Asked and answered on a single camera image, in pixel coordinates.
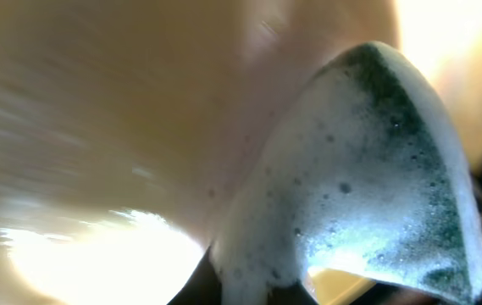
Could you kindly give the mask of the yellow plate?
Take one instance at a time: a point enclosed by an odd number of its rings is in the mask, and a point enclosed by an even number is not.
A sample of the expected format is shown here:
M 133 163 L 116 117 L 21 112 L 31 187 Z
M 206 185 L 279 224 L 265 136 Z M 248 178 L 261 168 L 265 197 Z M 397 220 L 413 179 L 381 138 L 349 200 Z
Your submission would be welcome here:
M 168 304 L 308 82 L 368 42 L 409 61 L 399 8 L 0 1 L 0 304 Z

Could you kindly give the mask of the green yellow sponge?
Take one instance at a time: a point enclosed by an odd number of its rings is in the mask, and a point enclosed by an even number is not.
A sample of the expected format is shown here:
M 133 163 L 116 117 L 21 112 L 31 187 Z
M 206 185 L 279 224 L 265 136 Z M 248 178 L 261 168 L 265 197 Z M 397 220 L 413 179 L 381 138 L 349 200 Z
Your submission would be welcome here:
M 211 258 L 225 304 L 264 304 L 312 267 L 476 302 L 479 212 L 428 81 L 381 42 L 332 60 L 274 128 Z

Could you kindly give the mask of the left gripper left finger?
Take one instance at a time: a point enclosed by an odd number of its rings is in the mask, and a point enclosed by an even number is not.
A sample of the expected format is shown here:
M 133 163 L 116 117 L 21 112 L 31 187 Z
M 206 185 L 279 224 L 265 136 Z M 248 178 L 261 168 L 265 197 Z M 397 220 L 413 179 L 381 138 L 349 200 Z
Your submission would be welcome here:
M 222 283 L 211 263 L 208 249 L 194 272 L 168 305 L 220 305 Z

